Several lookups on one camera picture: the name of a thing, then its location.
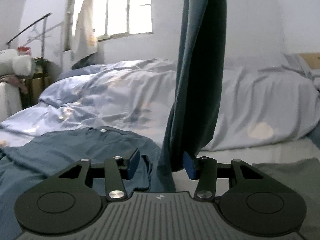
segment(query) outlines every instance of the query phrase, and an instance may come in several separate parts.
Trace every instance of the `window sill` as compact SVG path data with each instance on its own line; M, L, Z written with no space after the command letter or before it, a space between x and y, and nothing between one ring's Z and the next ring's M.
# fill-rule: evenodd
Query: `window sill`
M151 32L151 33L136 33L136 34L119 33L119 34L114 34L111 36L101 35L101 36L97 37L97 40L98 40L98 42L100 42L100 41L107 41L107 40L113 40L113 39L131 37L131 36L145 36L145 35L150 35L150 34L153 34L153 32ZM69 50L71 50L70 47L65 49L64 51L69 51Z

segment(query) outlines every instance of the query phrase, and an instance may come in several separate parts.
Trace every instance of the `hanging teal cloth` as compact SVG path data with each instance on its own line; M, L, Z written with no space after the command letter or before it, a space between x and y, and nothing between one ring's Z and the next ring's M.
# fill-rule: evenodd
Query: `hanging teal cloth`
M218 118L227 25L226 0L185 0L175 102L162 151L163 169L183 168L213 137Z

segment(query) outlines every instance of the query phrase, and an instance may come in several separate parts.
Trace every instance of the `hanging fabric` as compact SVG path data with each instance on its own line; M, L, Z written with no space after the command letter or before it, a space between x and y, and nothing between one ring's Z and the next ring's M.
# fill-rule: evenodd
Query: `hanging fabric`
M75 62L97 52L97 38L93 30L93 0L83 0L71 50Z
M163 169L183 168L213 137L224 64L227 0L184 0L175 102L164 137Z

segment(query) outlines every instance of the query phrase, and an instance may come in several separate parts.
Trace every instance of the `window frame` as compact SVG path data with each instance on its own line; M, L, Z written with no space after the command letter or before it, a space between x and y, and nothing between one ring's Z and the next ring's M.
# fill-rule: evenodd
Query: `window frame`
M64 51L71 50L70 46L70 40L71 40L71 35L72 35L72 19L73 19L73 13L74 13L74 7L75 7L75 2L76 0L68 0L68 5L67 5L67 11L66 11L66 17L65 17L65 40L64 40ZM106 28L105 28L105 34L100 35L97 37L97 41L106 41L110 39L116 39L116 38L123 38L127 36L132 36L132 35L144 35L144 34L153 34L153 17L152 17L152 8L151 8L151 32L146 32L146 33L135 33L131 34L130 33L130 0L127 0L127 31L125 33L117 33L113 35L107 35L108 31L108 5L109 5L109 0L107 0L107 6L106 6Z

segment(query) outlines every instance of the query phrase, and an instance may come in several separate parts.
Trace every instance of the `window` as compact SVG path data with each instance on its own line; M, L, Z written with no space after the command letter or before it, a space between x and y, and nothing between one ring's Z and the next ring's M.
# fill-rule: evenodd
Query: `window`
M75 34L83 0L69 0L67 43ZM93 28L98 40L136 33L151 33L151 0L94 0Z

